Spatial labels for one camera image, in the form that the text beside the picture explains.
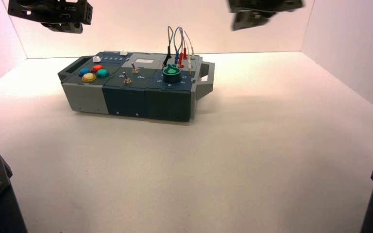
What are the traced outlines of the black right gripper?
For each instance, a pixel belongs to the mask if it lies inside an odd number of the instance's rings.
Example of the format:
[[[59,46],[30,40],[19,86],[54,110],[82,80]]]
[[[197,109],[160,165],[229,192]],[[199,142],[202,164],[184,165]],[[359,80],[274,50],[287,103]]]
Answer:
[[[305,6],[302,0],[228,0],[235,14],[232,31],[267,24],[279,12],[292,12]]]

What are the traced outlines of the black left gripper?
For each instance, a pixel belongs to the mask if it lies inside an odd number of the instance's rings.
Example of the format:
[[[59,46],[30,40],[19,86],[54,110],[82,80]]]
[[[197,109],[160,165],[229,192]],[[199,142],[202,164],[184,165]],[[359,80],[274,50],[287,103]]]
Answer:
[[[10,0],[8,14],[35,22],[53,32],[83,32],[90,25],[93,7],[86,0]]]

